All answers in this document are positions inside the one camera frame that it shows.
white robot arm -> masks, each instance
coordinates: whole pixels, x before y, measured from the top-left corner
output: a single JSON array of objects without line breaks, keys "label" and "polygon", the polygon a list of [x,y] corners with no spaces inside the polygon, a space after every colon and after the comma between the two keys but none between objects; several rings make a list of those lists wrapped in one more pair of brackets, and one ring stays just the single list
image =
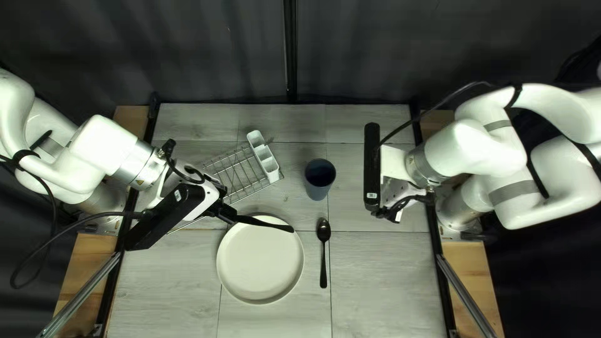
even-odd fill
[{"label": "white robot arm", "polygon": [[[549,198],[541,195],[526,167],[526,151],[504,110],[511,101],[514,107],[545,117],[565,135],[538,145],[531,153]],[[442,225],[461,231],[494,210],[505,228],[520,229],[601,201],[601,182],[591,162],[570,141],[586,145],[597,161],[601,157],[600,89],[570,93],[550,85],[524,84],[520,93],[507,87],[465,102],[456,109],[455,119],[409,152],[390,146],[380,150],[380,183],[390,177],[425,188],[461,173],[473,174],[436,203]],[[410,194],[407,191],[415,189],[396,191],[395,200]],[[376,201],[365,201],[373,211]]]},{"label": "white robot arm", "polygon": [[[0,155],[22,169],[15,171],[17,180],[46,194],[35,175],[55,198],[88,214],[121,212],[126,186],[139,190],[136,210],[152,212],[144,226],[141,221],[129,232],[128,250],[148,248],[181,220],[209,215],[233,223],[243,217],[223,204],[227,189],[219,180],[171,159],[174,146],[175,141],[169,140],[161,149],[152,147],[100,115],[77,128],[36,98],[29,84],[0,69]],[[117,229],[121,219],[111,216],[94,222]]]}]

white plate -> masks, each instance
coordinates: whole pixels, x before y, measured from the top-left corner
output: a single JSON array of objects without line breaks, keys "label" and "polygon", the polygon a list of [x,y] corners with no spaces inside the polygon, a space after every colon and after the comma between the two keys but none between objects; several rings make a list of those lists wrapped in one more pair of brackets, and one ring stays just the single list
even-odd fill
[{"label": "white plate", "polygon": [[[273,216],[254,218],[287,224]],[[217,250],[217,275],[224,288],[248,304],[268,304],[286,296],[300,279],[305,252],[296,231],[237,223]]]}]

wooden edge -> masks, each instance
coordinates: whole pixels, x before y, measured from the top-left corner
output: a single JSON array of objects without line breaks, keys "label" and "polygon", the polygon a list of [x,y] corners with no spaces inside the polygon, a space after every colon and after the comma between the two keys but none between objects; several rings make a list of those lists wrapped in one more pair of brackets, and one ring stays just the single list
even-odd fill
[{"label": "wooden edge", "polygon": [[[148,106],[118,106],[115,109],[113,120],[139,139],[142,139],[148,123]],[[56,302],[54,315],[73,298],[85,282],[110,258],[115,251],[116,244],[116,236],[78,233],[61,287],[61,293]],[[92,294],[55,337],[86,336],[92,331],[96,323],[105,284],[106,278],[94,288]]]},{"label": "wooden edge", "polygon": [[[454,120],[454,112],[450,110],[432,111],[420,121],[421,132],[424,140],[434,135]],[[454,177],[447,184],[456,186],[465,181],[467,175]],[[490,277],[490,269],[486,250],[482,242],[442,242],[442,251],[459,276],[462,283],[473,297],[480,310],[499,337],[504,337],[501,324],[501,315],[496,302],[495,288]],[[469,314],[455,290],[449,285],[451,302],[455,315],[455,326],[461,338],[480,338],[481,333],[472,316]]]}]

wire rack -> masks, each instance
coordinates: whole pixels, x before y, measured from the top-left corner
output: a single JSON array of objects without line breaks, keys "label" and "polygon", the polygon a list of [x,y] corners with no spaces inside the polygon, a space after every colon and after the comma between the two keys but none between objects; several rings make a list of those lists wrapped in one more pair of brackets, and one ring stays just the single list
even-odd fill
[{"label": "wire rack", "polygon": [[[228,194],[224,197],[225,204],[234,204],[250,195],[267,188],[271,184],[261,169],[249,144],[237,146],[234,150],[202,163],[200,171],[209,174],[221,181],[227,187]],[[279,171],[279,179],[283,179],[282,171]],[[193,220],[179,226],[169,232],[174,233],[183,229],[204,217]]]}]

dark blue cup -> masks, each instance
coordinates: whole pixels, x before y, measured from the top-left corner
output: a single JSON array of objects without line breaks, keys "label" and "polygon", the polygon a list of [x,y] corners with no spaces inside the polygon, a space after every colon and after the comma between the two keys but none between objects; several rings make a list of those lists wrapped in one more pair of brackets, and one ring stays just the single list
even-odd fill
[{"label": "dark blue cup", "polygon": [[336,178],[336,168],[327,159],[316,158],[307,163],[303,177],[309,198],[314,201],[321,201],[328,195],[328,191]]}]

